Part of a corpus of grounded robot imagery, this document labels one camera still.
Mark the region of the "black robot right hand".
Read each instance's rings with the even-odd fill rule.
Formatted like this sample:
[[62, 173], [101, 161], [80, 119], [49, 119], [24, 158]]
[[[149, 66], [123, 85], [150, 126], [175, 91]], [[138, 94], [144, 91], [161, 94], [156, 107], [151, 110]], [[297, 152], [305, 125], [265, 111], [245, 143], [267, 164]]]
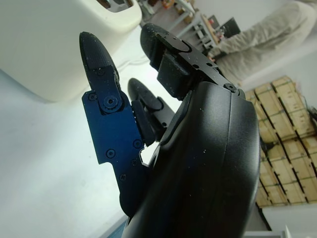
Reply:
[[240, 238], [255, 203], [260, 134], [253, 104], [189, 43], [154, 25], [140, 43], [176, 112], [79, 35], [91, 90], [82, 102], [99, 164], [110, 163], [128, 216], [125, 238]]

